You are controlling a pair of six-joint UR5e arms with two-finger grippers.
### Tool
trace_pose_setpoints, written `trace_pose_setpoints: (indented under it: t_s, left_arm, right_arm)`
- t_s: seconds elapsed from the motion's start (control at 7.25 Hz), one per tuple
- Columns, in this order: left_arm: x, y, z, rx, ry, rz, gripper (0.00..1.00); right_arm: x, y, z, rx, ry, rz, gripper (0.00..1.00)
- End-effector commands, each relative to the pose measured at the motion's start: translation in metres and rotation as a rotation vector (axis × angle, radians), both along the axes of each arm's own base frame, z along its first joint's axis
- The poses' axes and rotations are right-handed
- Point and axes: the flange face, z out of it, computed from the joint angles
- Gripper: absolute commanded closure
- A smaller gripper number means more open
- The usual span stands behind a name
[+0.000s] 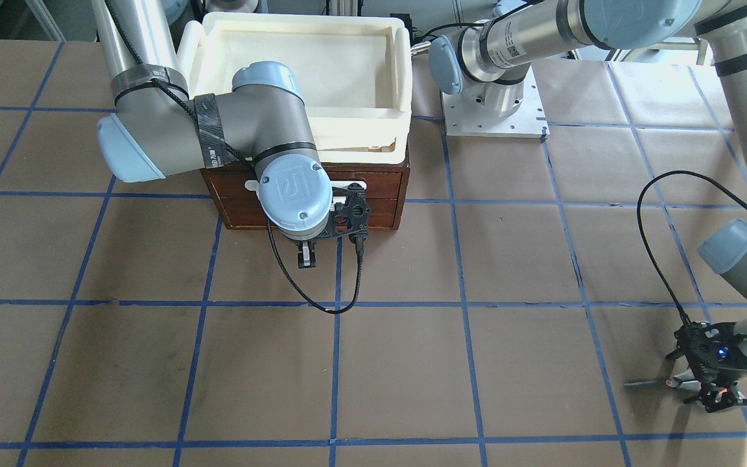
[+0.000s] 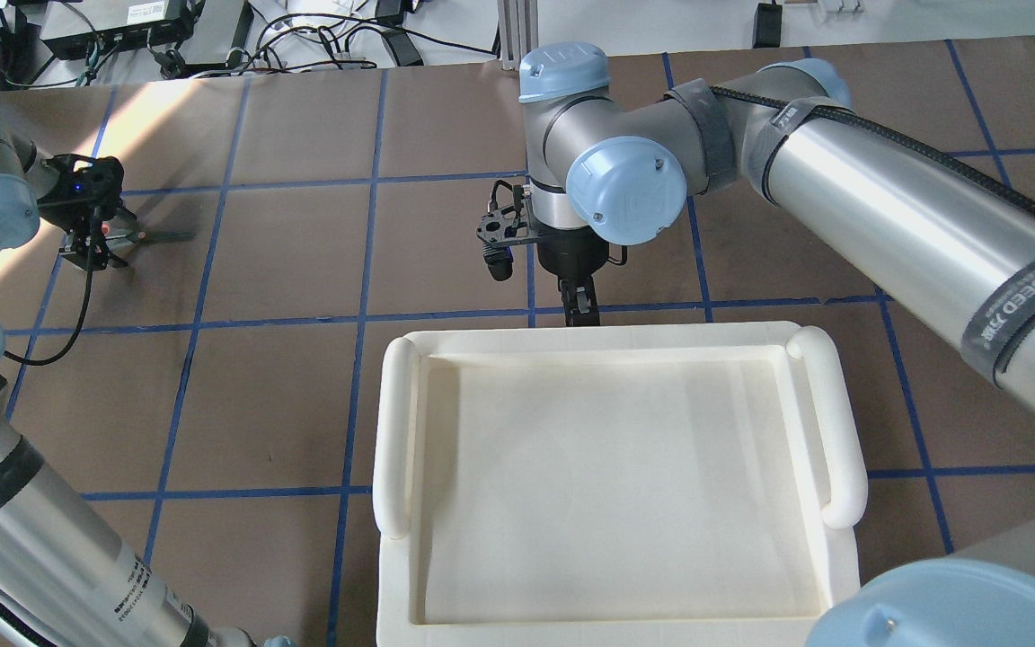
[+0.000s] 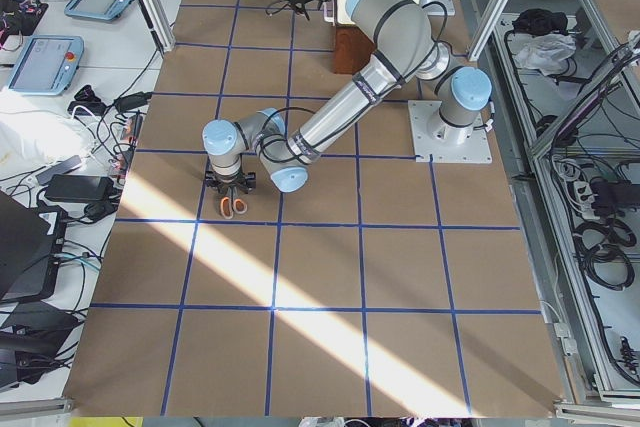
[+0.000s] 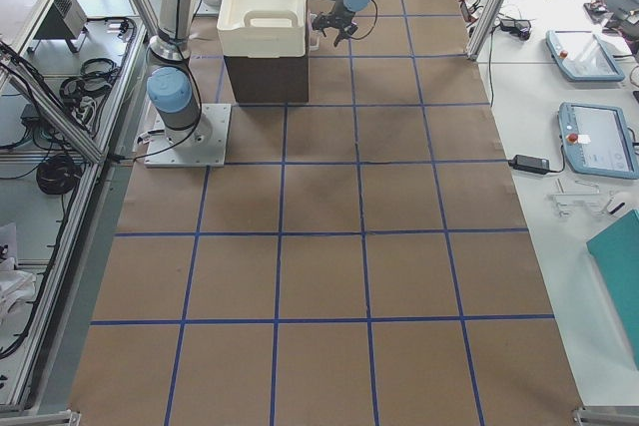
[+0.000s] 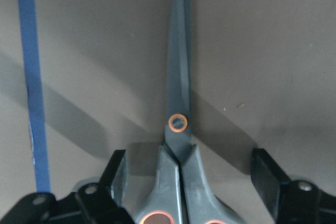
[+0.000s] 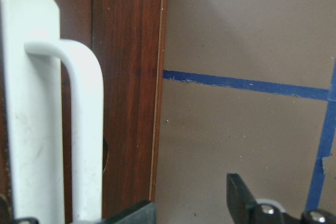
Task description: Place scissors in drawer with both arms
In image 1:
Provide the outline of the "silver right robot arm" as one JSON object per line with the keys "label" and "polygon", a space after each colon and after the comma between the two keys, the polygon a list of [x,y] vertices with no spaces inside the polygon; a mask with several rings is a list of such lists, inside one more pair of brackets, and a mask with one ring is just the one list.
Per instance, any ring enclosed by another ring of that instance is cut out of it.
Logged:
{"label": "silver right robot arm", "polygon": [[116,111],[97,125],[101,153],[125,183],[242,163],[261,209],[315,264],[333,188],[294,74],[278,62],[234,74],[228,93],[190,97],[160,1],[94,1]]}

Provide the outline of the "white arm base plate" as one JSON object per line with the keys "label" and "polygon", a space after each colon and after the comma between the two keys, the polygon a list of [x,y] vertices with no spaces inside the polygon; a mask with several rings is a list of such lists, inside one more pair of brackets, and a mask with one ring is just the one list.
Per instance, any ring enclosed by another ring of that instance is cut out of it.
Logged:
{"label": "white arm base plate", "polygon": [[462,92],[442,94],[448,135],[546,138],[551,131],[530,65],[516,66],[497,82],[466,78]]}

